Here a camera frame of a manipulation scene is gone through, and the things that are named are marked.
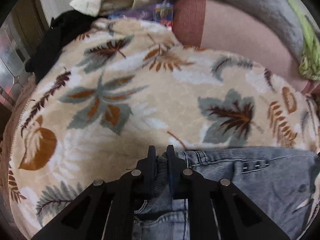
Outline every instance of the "leaf pattern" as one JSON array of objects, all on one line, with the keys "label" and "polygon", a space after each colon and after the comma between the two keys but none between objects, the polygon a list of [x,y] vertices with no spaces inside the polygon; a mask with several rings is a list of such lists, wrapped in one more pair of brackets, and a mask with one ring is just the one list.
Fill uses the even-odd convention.
[{"label": "leaf pattern", "polygon": [[98,31],[105,31],[107,30],[108,33],[113,36],[115,34],[115,32],[113,31],[113,23],[107,23],[103,28],[101,28],[101,26],[99,25],[99,23],[97,22],[94,22],[92,24],[92,28],[90,30],[88,30],[87,32],[85,33],[82,33],[80,35],[78,35],[74,40],[75,41],[83,41],[84,39],[86,38],[90,38],[90,34],[94,34],[94,33],[97,33]]},{"label": "leaf pattern", "polygon": [[290,93],[290,88],[282,88],[282,96],[289,114],[294,113],[297,110],[297,100],[293,93]]},{"label": "leaf pattern", "polygon": [[197,46],[192,46],[192,45],[184,45],[183,49],[193,49],[194,51],[205,51],[207,50],[206,48],[201,48],[201,47],[197,47]]},{"label": "leaf pattern", "polygon": [[314,107],[312,107],[312,106],[314,106],[314,102],[313,102],[312,97],[309,97],[308,95],[306,95],[306,103],[308,105],[309,114],[310,114],[310,117],[312,120],[313,131],[314,131],[315,135],[317,135],[317,130],[316,130],[316,126],[315,126],[315,119],[313,117],[313,112],[312,112],[312,108],[314,108]]},{"label": "leaf pattern", "polygon": [[128,46],[133,38],[134,35],[130,35],[124,39],[109,40],[99,46],[86,49],[84,59],[77,66],[86,65],[84,72],[88,74],[101,68],[108,60],[113,59],[117,53],[126,58],[121,49]]},{"label": "leaf pattern", "polygon": [[49,97],[53,96],[57,90],[59,90],[61,87],[64,87],[66,85],[66,82],[69,81],[69,79],[70,79],[69,78],[70,75],[71,75],[71,72],[66,71],[62,75],[58,76],[56,78],[54,85],[50,88],[50,90],[47,91],[43,95],[43,97],[38,102],[36,102],[36,104],[32,107],[32,110],[31,110],[29,117],[27,118],[27,120],[25,121],[25,123],[23,124],[23,126],[21,128],[21,137],[22,137],[23,130],[28,126],[30,121],[38,113],[38,111],[41,109],[41,107],[42,108],[44,107],[45,103],[49,100]]},{"label": "leaf pattern", "polygon": [[76,113],[67,129],[83,129],[102,115],[100,125],[109,128],[119,135],[130,114],[132,114],[130,106],[128,104],[121,104],[121,102],[128,100],[132,95],[142,91],[147,86],[122,92],[112,91],[126,86],[133,78],[134,75],[125,76],[102,84],[101,76],[96,89],[77,87],[63,95],[59,99],[63,103],[78,104],[91,100],[86,108]]},{"label": "leaf pattern", "polygon": [[166,129],[168,125],[161,120],[152,117],[157,109],[148,107],[149,103],[134,104],[131,106],[132,115],[126,125],[126,130],[139,132],[140,130]]},{"label": "leaf pattern", "polygon": [[10,196],[12,201],[14,201],[15,203],[21,203],[22,199],[26,199],[26,197],[23,196],[18,189],[18,185],[15,177],[13,176],[13,172],[10,164],[9,164],[9,170],[8,170],[8,186],[9,186],[9,191],[10,191]]},{"label": "leaf pattern", "polygon": [[231,138],[230,146],[243,146],[252,125],[263,133],[252,121],[255,110],[252,97],[241,99],[241,96],[231,89],[224,101],[216,98],[198,98],[198,102],[202,115],[210,121],[215,121],[207,130],[204,143],[224,143]]},{"label": "leaf pattern", "polygon": [[161,68],[165,71],[169,69],[171,72],[176,68],[181,71],[181,66],[193,65],[194,62],[188,62],[187,60],[180,59],[175,53],[171,52],[170,49],[174,46],[174,42],[170,39],[165,39],[164,42],[156,44],[154,39],[148,34],[149,38],[154,43],[153,49],[148,52],[144,57],[144,64],[142,67],[149,67],[149,70],[155,68],[158,72]]},{"label": "leaf pattern", "polygon": [[211,67],[211,73],[218,80],[223,81],[222,71],[226,67],[239,66],[242,68],[252,69],[253,62],[246,58],[233,58],[228,56],[221,56],[213,63]]},{"label": "leaf pattern", "polygon": [[78,35],[76,38],[75,38],[75,41],[83,41],[85,38],[90,38],[90,34],[91,34],[91,32],[90,31],[88,31],[88,32],[85,32],[85,33],[82,33],[82,34],[80,34],[80,35]]},{"label": "leaf pattern", "polygon": [[188,62],[187,60],[181,60],[176,54],[171,51],[163,52],[161,55],[157,56],[153,62],[143,65],[142,67],[149,66],[149,70],[155,68],[158,72],[161,68],[165,71],[169,69],[171,72],[176,68],[181,71],[181,66],[193,65],[194,62]]},{"label": "leaf pattern", "polygon": [[301,114],[301,122],[300,122],[303,140],[304,140],[304,130],[308,124],[308,119],[309,119],[309,112],[308,111],[303,112]]},{"label": "leaf pattern", "polygon": [[277,138],[277,143],[281,144],[282,147],[294,147],[295,139],[298,135],[297,132],[293,132],[286,118],[282,116],[283,111],[278,101],[270,103],[268,109],[268,120],[270,120],[270,129],[272,134]]},{"label": "leaf pattern", "polygon": [[45,216],[56,216],[83,192],[80,183],[77,184],[75,189],[70,185],[67,186],[63,181],[60,183],[60,188],[57,186],[46,186],[45,188],[46,190],[42,191],[36,206],[37,220],[42,227]]},{"label": "leaf pattern", "polygon": [[37,171],[43,168],[56,149],[57,138],[55,134],[51,130],[41,127],[42,122],[43,119],[40,115],[36,119],[33,129],[28,131],[24,139],[25,153],[19,169]]},{"label": "leaf pattern", "polygon": [[273,87],[273,84],[271,82],[271,78],[272,78],[272,72],[268,69],[264,70],[264,78],[266,80],[266,82],[268,83],[269,87],[271,88],[271,91],[276,94],[276,90]]}]

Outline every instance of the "pink cushion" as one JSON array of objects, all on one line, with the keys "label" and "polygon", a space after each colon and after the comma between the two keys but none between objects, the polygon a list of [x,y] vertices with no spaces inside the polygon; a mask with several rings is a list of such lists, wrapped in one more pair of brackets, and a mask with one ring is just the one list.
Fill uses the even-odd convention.
[{"label": "pink cushion", "polygon": [[311,82],[299,74],[288,49],[249,14],[214,0],[179,0],[174,10],[173,31],[183,44],[243,55],[282,76],[297,91],[310,92]]}]

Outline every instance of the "metal surface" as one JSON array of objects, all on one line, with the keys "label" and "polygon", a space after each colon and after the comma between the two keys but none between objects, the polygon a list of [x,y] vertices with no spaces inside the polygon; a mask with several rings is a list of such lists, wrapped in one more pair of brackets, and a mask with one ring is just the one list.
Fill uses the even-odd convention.
[{"label": "metal surface", "polygon": [[229,186],[230,185],[230,180],[228,179],[221,179],[220,180],[221,185],[223,186]]},{"label": "metal surface", "polygon": [[183,174],[186,175],[186,176],[190,176],[192,174],[192,170],[185,169],[185,170],[183,170]]},{"label": "metal surface", "polygon": [[95,179],[92,184],[95,186],[100,186],[102,185],[102,183],[103,183],[102,179]]},{"label": "metal surface", "polygon": [[131,175],[132,176],[139,176],[141,174],[141,171],[140,170],[133,170],[131,171]]}]

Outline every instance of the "blanket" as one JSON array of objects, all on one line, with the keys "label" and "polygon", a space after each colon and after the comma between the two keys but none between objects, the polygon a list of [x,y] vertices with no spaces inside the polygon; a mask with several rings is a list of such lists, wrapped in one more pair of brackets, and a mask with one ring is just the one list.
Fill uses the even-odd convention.
[{"label": "blanket", "polygon": [[[153,22],[94,26],[63,48],[14,135],[10,205],[28,239],[94,179],[134,169],[149,145],[320,151],[313,101],[261,65],[182,46]],[[318,190],[313,198],[315,210]]]}]

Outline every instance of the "jeans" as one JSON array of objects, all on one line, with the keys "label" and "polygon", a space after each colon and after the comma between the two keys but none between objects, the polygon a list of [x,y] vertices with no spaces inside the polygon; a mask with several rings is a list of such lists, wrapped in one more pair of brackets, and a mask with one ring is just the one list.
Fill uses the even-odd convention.
[{"label": "jeans", "polygon": [[[314,152],[252,147],[176,152],[176,156],[206,179],[232,181],[290,239],[297,239],[307,226],[308,200],[320,171],[320,158]],[[188,200],[171,198],[167,165],[165,154],[157,156],[153,198],[135,211],[133,240],[190,239]]]}]

